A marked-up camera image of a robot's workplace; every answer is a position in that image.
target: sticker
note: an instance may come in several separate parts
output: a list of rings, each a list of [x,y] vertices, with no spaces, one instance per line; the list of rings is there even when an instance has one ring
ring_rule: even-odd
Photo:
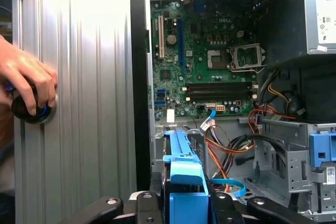
[[[327,47],[324,47],[324,46],[321,46],[321,45],[318,45],[318,46],[317,46],[317,50],[318,50],[318,51],[322,51],[322,52],[327,52],[327,51],[328,51],[328,48],[327,48]]]
[[[214,126],[216,123],[215,123],[215,120],[214,119],[210,119],[210,120],[205,120],[202,125],[201,125],[201,129],[203,131],[206,131],[209,127],[211,126]]]
[[[175,110],[174,109],[167,110],[167,123],[175,123]]]
[[[190,50],[187,50],[187,51],[185,52],[185,55],[186,55],[187,57],[191,57],[191,56],[193,55],[193,52],[190,51]]]
[[[319,43],[336,43],[336,0],[316,0],[316,12]]]
[[[335,167],[327,167],[327,185],[335,185]]]

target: motherboard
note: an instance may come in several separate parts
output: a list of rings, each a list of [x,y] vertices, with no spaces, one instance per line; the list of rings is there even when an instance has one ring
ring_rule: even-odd
[[[257,99],[264,50],[252,17],[184,1],[151,3],[155,117],[246,115]]]

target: blue connector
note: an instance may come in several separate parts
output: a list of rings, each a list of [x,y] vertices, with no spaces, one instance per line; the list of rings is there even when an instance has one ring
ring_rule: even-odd
[[[170,224],[205,224],[208,221],[208,189],[200,159],[190,148],[182,131],[164,133],[170,139],[171,155],[163,156],[170,164],[170,183],[200,186],[201,193],[170,193]]]
[[[310,165],[320,167],[324,162],[336,161],[336,133],[310,134]]]
[[[165,89],[157,89],[156,93],[157,94],[166,94],[166,90]]]
[[[165,101],[155,101],[154,105],[155,106],[166,106],[166,102]]]

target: side panel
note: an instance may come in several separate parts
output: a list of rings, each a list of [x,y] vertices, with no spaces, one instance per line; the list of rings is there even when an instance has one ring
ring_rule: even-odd
[[[13,39],[58,70],[45,125],[15,121],[17,223],[136,191],[130,0],[13,0]]]

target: sata port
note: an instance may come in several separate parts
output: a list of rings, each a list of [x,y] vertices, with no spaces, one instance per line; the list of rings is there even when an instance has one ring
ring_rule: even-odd
[[[207,108],[214,108],[214,107],[216,107],[216,104],[215,103],[207,103],[207,104],[205,104],[205,106]]]

